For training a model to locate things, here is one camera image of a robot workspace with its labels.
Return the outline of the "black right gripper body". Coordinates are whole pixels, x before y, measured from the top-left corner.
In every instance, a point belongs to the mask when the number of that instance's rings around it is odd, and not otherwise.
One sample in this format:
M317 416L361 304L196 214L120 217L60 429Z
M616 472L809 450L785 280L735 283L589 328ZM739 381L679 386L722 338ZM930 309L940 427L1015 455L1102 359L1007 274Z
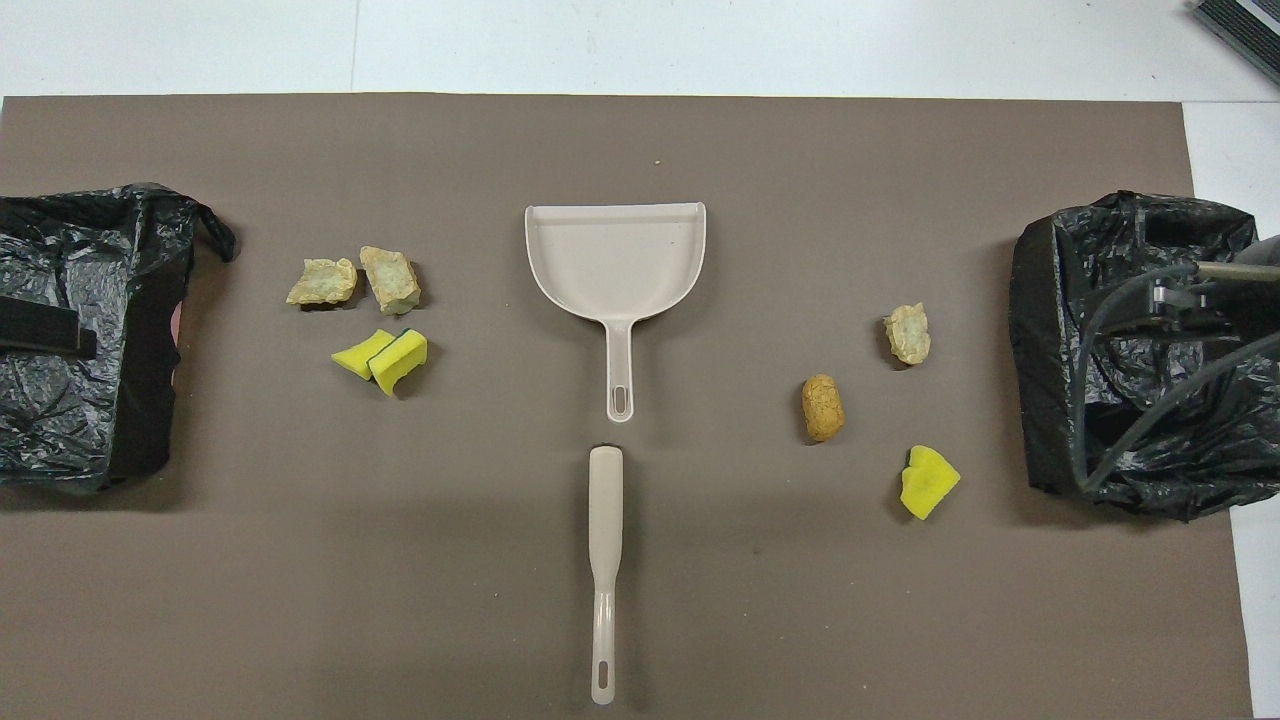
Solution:
M1276 282L1152 281L1147 297L1160 334L1271 334L1279 329Z

